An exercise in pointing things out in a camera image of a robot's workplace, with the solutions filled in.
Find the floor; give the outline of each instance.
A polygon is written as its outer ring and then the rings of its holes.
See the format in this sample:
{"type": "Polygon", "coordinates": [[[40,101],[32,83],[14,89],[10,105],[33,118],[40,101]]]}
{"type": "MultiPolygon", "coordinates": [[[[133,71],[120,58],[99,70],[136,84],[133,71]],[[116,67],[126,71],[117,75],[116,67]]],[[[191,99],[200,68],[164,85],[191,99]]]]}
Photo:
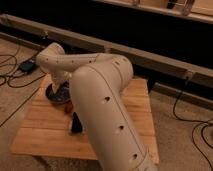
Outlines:
{"type": "MultiPolygon", "coordinates": [[[[14,54],[17,44],[0,38],[0,54],[14,54]]],[[[21,46],[17,55],[18,62],[31,57],[35,51],[21,46]]],[[[0,56],[0,63],[5,58],[0,56]]],[[[0,67],[0,74],[9,68],[0,67]]],[[[20,85],[30,82],[43,73],[37,69],[29,77],[14,80],[14,84],[20,85]]],[[[19,105],[28,98],[39,86],[41,79],[25,88],[13,89],[7,85],[0,87],[0,123],[2,123],[19,105]]],[[[159,171],[208,171],[208,163],[195,149],[191,142],[191,131],[195,123],[177,121],[172,117],[172,107],[177,95],[176,90],[168,89],[157,84],[150,93],[151,108],[153,112],[158,150],[160,156],[159,171]]],[[[28,110],[29,100],[0,128],[0,171],[43,171],[45,170],[36,160],[30,156],[17,156],[10,153],[10,145],[16,132],[28,110]]],[[[206,101],[201,107],[201,98],[193,98],[193,103],[180,100],[177,105],[177,113],[182,117],[191,119],[208,120],[213,118],[212,102],[206,101]]],[[[213,130],[206,131],[209,142],[213,141],[213,130]]],[[[202,147],[209,160],[213,164],[213,151],[201,141],[196,133],[196,142],[202,147]]],[[[96,171],[101,170],[97,161],[82,161],[65,158],[45,157],[53,170],[57,171],[96,171]]]]}

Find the black cable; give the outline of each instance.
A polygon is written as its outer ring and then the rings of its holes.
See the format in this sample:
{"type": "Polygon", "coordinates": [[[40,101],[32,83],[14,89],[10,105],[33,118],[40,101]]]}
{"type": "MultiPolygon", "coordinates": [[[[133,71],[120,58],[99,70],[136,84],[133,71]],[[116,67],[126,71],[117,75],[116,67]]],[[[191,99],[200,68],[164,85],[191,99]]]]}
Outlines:
{"type": "Polygon", "coordinates": [[[14,112],[12,112],[1,124],[0,124],[0,128],[2,127],[2,126],[4,126],[4,124],[6,124],[7,123],[7,121],[28,101],[28,100],[30,100],[31,99],[31,97],[37,92],[39,90],[39,88],[37,88],[35,91],[33,91],[33,93],[27,98],[27,99],[25,99],[24,100],[24,102],[23,103],[21,103],[20,105],[19,105],[19,107],[14,111],[14,112]]]}
{"type": "Polygon", "coordinates": [[[20,39],[18,37],[16,37],[16,39],[18,40],[18,48],[17,48],[17,50],[15,51],[14,54],[0,54],[0,57],[2,57],[2,56],[3,57],[9,57],[9,58],[5,59],[4,61],[0,62],[0,64],[3,64],[5,62],[9,61],[11,58],[16,57],[18,55],[18,53],[20,52],[20,50],[21,50],[21,42],[20,42],[20,39]]]}
{"type": "Polygon", "coordinates": [[[10,73],[12,73],[12,72],[16,69],[16,66],[17,66],[17,64],[18,64],[16,56],[11,56],[10,59],[14,59],[14,64],[4,64],[4,65],[0,65],[0,68],[5,67],[5,66],[10,66],[10,65],[11,65],[11,66],[12,66],[12,69],[11,69],[10,71],[4,73],[4,74],[0,74],[1,76],[10,74],[10,73]]]}
{"type": "Polygon", "coordinates": [[[4,76],[0,76],[0,80],[3,80],[2,82],[0,82],[0,86],[4,85],[7,82],[7,78],[4,76]]]}
{"type": "Polygon", "coordinates": [[[208,124],[208,125],[205,125],[204,127],[202,127],[202,129],[201,129],[201,137],[202,137],[203,141],[209,146],[209,148],[213,149],[213,145],[211,145],[211,144],[207,141],[206,137],[204,136],[204,131],[205,131],[207,128],[213,128],[213,124],[208,124]]]}
{"type": "Polygon", "coordinates": [[[29,83],[27,83],[27,84],[23,84],[23,85],[12,85],[12,84],[11,84],[11,81],[14,80],[14,79],[16,79],[16,77],[11,77],[11,78],[8,79],[7,85],[8,85],[9,87],[11,87],[11,88],[23,88],[23,87],[27,87],[27,86],[29,86],[30,84],[32,84],[32,83],[34,83],[34,82],[40,80],[40,79],[43,78],[44,76],[45,76],[45,75],[42,75],[42,76],[40,76],[40,77],[34,79],[33,81],[31,81],[31,82],[29,82],[29,83]]]}
{"type": "Polygon", "coordinates": [[[196,144],[195,142],[195,138],[194,138],[194,132],[196,130],[196,128],[198,128],[199,126],[201,126],[202,124],[205,124],[204,122],[200,122],[199,124],[197,124],[193,130],[192,130],[192,142],[194,144],[194,146],[196,147],[196,149],[203,155],[203,157],[206,159],[206,161],[208,162],[209,164],[209,167],[211,169],[211,171],[213,171],[213,166],[211,164],[211,161],[208,159],[208,157],[204,154],[204,152],[202,152],[202,150],[199,148],[199,146],[196,144]]]}
{"type": "Polygon", "coordinates": [[[212,146],[207,142],[206,138],[204,137],[204,130],[205,130],[206,128],[213,127],[213,124],[210,123],[210,121],[212,121],[213,119],[210,119],[210,120],[207,120],[207,121],[203,121],[203,120],[193,120],[193,119],[185,119],[185,118],[181,118],[180,116],[178,116],[178,115],[176,114],[176,106],[177,106],[177,103],[178,103],[178,101],[180,100],[180,98],[181,98],[181,96],[182,96],[182,94],[183,94],[183,92],[184,92],[184,90],[185,90],[185,88],[186,88],[188,82],[189,82],[189,79],[186,79],[184,86],[182,87],[180,93],[178,94],[178,96],[177,96],[177,98],[176,98],[176,100],[175,100],[175,103],[174,103],[174,105],[173,105],[173,110],[172,110],[172,111],[173,111],[173,115],[174,115],[174,117],[175,117],[177,120],[179,120],[179,121],[184,121],[184,122],[198,122],[198,124],[197,124],[197,125],[193,128],[193,130],[192,130],[192,142],[193,142],[194,146],[197,148],[197,150],[203,155],[203,157],[204,157],[204,158],[206,159],[206,161],[208,162],[211,171],[213,171],[213,166],[212,166],[210,160],[209,160],[208,157],[204,154],[204,152],[201,151],[201,149],[198,147],[198,145],[196,144],[195,139],[194,139],[194,132],[195,132],[196,128],[198,128],[199,126],[201,126],[201,125],[203,125],[203,124],[207,124],[206,126],[202,127],[202,129],[201,129],[201,137],[202,137],[203,141],[204,141],[210,148],[212,148],[212,146]]]}

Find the wooden table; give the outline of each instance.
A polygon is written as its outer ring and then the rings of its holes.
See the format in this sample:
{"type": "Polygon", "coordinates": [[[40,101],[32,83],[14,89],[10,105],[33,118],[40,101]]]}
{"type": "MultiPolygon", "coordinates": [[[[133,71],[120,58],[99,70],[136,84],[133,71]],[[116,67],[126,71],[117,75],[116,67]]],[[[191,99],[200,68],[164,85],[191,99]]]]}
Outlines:
{"type": "MultiPolygon", "coordinates": [[[[45,90],[50,83],[50,77],[46,76],[11,145],[11,152],[96,160],[85,133],[69,134],[71,117],[64,113],[65,105],[52,105],[46,98],[45,90]]],[[[152,160],[159,163],[146,81],[133,79],[122,99],[152,160]]]]}
{"type": "Polygon", "coordinates": [[[193,7],[193,13],[213,16],[213,1],[212,0],[196,0],[193,7]]]}

